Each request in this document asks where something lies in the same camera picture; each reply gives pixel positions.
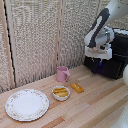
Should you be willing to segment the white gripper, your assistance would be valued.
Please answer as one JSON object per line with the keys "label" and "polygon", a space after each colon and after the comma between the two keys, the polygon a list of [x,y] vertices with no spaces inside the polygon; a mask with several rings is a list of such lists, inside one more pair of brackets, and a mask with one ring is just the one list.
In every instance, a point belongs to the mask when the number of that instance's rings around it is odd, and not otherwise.
{"label": "white gripper", "polygon": [[85,47],[85,55],[91,57],[91,62],[94,64],[94,58],[100,58],[99,66],[102,66],[102,59],[109,60],[112,58],[112,49],[110,46],[101,49],[100,47],[89,48]]}

